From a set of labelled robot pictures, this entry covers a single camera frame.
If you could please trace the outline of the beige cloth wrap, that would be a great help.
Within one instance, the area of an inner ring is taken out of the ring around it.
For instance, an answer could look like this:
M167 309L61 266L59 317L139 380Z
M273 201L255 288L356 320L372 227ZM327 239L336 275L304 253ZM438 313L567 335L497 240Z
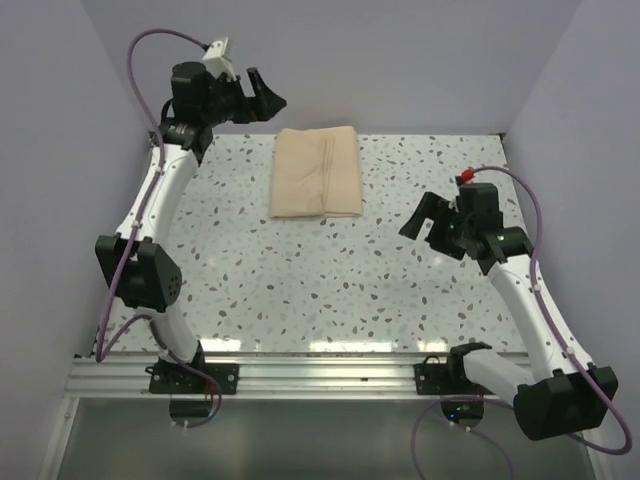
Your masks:
M363 214L359 144L351 126L284 129L276 138L272 218Z

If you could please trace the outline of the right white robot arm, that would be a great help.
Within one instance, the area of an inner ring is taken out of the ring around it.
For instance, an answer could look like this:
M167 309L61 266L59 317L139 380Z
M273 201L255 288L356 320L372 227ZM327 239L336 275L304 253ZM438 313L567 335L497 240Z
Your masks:
M514 410L531 440L594 429L601 425L618 389L610 367L598 367L564 322L542 278L530 273L533 244L520 227L507 227L497 188L463 185L446 200L423 195L400 235L416 239L426 221L432 250L456 260L470 257L499 293L530 360L523 369L485 342L450 349L445 362L415 364L420 394L498 396Z

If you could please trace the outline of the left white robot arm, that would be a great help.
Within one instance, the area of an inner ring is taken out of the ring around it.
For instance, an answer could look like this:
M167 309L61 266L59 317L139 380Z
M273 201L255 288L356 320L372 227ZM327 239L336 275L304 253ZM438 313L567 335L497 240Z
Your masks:
M238 77L213 74L202 62L172 69L172 96L162 107L152 135L150 163L126 218L112 235L101 235L95 253L109 287L145 322L159 347L147 367L154 394L205 394L219 398L236 391L239 367L210 364L201 342L179 307L182 271L164 247L178 204L213 141L214 127L231 122L267 122L286 107L258 69L247 71L253 93Z

